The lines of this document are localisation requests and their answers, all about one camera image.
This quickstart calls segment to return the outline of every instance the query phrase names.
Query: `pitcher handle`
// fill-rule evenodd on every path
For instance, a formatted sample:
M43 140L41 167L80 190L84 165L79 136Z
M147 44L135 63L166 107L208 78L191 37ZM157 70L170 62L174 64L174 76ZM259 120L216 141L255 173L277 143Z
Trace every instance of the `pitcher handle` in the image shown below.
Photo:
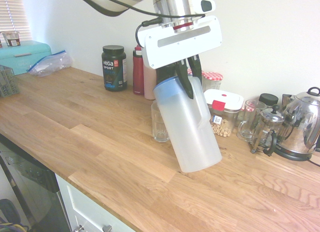
M193 90L193 98L196 101L196 104L198 106L198 110L200 113L200 117L201 117L201 120L198 123L198 129L201 129L209 123L211 115L210 115L205 97L204 96L198 97L197 93L195 92L195 86L193 84L193 81L191 82L191 86Z

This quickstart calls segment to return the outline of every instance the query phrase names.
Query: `ziplock bag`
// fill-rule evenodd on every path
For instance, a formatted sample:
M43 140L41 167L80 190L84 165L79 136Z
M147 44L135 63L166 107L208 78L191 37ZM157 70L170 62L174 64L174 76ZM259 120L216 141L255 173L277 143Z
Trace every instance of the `ziplock bag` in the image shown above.
M72 64L71 57L65 50L48 55L37 61L30 69L27 70L31 75L43 77L63 68L68 68Z

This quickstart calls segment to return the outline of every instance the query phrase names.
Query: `stainless steel kettle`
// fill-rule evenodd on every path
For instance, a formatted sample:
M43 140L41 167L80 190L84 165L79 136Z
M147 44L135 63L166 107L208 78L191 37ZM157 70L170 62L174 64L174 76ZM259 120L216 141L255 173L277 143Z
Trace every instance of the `stainless steel kettle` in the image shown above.
M275 153L295 161L311 158L320 134L320 88L299 93L284 107Z

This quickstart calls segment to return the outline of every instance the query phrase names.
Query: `window blind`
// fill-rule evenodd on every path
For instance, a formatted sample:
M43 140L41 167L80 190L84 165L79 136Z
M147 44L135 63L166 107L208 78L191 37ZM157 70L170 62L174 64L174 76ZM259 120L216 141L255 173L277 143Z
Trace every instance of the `window blind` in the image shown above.
M19 31L21 41L32 39L23 0L0 0L0 32L12 30ZM0 38L5 44L3 35Z

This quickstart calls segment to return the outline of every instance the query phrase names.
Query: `dish rack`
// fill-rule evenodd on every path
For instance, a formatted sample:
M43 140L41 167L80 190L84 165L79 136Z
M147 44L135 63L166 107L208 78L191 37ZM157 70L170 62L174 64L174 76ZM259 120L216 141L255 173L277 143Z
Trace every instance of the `dish rack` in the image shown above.
M19 92L13 69L0 65L0 96L7 97Z

